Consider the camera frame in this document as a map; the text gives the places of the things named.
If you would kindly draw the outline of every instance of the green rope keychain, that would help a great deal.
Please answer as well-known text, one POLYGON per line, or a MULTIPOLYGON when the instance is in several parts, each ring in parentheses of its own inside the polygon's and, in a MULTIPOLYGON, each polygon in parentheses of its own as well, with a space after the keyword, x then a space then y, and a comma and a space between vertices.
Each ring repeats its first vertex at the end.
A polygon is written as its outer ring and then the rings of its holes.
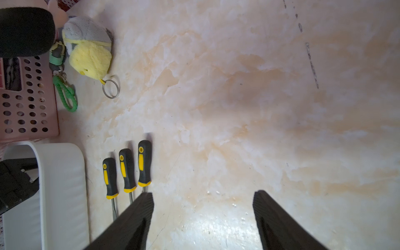
POLYGON ((62 104, 64 104, 64 107, 70 112, 75 112, 76 109, 78 108, 78 103, 76 102, 74 90, 71 87, 67 87, 66 80, 62 76, 59 76, 59 75, 53 76, 53 84, 57 88, 58 95, 60 96, 61 102, 62 102, 62 104), (65 100, 63 90, 65 92, 65 97, 72 101, 72 108, 69 106, 69 104, 65 100))

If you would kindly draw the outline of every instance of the screwdriver shaft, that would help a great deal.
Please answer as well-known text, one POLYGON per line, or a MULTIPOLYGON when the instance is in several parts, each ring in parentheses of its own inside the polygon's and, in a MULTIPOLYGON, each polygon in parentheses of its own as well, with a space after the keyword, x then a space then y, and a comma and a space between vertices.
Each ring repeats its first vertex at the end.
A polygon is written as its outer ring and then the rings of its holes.
POLYGON ((132 202, 133 202, 132 192, 129 193, 129 201, 132 204, 132 202))
POLYGON ((115 209, 114 199, 111 199, 111 205, 112 205, 112 218, 115 221, 117 219, 117 210, 115 209))

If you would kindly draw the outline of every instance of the screwdriver handle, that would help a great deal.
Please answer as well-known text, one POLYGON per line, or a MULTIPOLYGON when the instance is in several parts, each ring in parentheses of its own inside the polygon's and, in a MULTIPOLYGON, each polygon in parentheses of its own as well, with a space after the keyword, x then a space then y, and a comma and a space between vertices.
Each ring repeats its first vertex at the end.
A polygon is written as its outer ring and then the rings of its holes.
POLYGON ((145 187, 150 185, 150 166, 152 157, 152 146, 151 142, 148 140, 143 140, 139 142, 138 145, 138 165, 139 165, 139 181, 138 185, 145 187))
POLYGON ((136 189, 135 175, 134 175, 134 161, 132 151, 129 148, 121 149, 120 153, 120 166, 122 177, 124 178, 125 186, 124 192, 130 193, 136 189))
POLYGON ((107 186, 107 199, 111 200, 117 197, 117 168, 114 158, 106 158, 103 160, 104 182, 107 186))

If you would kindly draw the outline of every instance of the yellow plush toy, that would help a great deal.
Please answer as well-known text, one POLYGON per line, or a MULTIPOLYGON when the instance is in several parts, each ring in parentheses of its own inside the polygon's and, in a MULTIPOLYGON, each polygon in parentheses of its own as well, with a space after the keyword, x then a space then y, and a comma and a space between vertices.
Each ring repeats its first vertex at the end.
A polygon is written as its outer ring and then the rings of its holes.
POLYGON ((72 17, 64 25, 62 38, 70 65, 82 75, 100 80, 111 62, 111 32, 89 17, 72 17))

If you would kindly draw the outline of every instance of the pink plastic basket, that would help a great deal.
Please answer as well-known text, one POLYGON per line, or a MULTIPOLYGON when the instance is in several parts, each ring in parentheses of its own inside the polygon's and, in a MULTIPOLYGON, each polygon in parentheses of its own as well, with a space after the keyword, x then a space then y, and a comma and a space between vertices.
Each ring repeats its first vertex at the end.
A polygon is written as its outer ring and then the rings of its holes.
POLYGON ((5 89, 3 61, 0 60, 0 142, 34 140, 59 134, 48 58, 48 53, 19 58, 21 91, 5 89))

